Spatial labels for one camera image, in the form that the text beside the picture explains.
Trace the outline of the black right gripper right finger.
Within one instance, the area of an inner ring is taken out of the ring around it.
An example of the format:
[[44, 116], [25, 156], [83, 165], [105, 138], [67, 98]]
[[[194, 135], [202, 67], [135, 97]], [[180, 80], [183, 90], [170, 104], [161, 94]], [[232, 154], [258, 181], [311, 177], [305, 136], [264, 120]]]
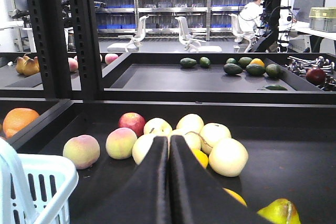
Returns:
[[269, 223], [223, 190], [182, 136], [172, 136], [169, 186], [173, 223]]

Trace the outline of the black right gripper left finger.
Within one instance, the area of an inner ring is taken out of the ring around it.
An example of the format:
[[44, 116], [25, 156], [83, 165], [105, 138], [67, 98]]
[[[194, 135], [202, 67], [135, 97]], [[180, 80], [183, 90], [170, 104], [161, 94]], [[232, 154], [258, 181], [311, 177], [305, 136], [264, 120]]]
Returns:
[[121, 171], [95, 170], [80, 181], [70, 197], [71, 223], [171, 223], [167, 186], [168, 143], [155, 137], [129, 179]]

